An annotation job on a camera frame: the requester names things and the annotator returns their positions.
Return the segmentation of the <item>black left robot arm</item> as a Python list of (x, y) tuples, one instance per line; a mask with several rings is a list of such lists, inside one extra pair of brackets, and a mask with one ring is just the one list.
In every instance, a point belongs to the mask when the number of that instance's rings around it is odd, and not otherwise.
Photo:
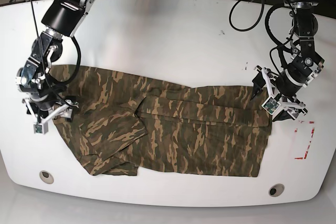
[(262, 104), (273, 121), (296, 120), (300, 114), (307, 114), (306, 105), (297, 98), (297, 92), (311, 83), (323, 69), (324, 59), (316, 53), (314, 36), (318, 30), (318, 22), (312, 13), (318, 0), (284, 0), (290, 8), (292, 18), (289, 37), (280, 42), (271, 33), (269, 20), (271, 14), (281, 8), (275, 5), (267, 12), (265, 18), (266, 31), (276, 44), (282, 70), (272, 72), (268, 68), (256, 67), (258, 71), (253, 79), (254, 99), (266, 88), (268, 97)]

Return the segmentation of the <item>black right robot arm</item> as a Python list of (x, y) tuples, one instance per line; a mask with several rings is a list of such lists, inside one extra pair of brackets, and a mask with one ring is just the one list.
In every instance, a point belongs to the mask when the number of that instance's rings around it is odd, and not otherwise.
[[(54, 0), (41, 22), (46, 29), (37, 33), (30, 56), (18, 70), (16, 85), (20, 92), (28, 95), (22, 102), (27, 114), (34, 117), (35, 133), (46, 134), (48, 122), (55, 117), (72, 121), (78, 107), (74, 96), (62, 97), (79, 72), (81, 50), (74, 37), (76, 30), (88, 15), (95, 0)], [(65, 81), (55, 79), (51, 74), (53, 62), (62, 54), (62, 39), (68, 37), (77, 52), (77, 62), (71, 76)]]

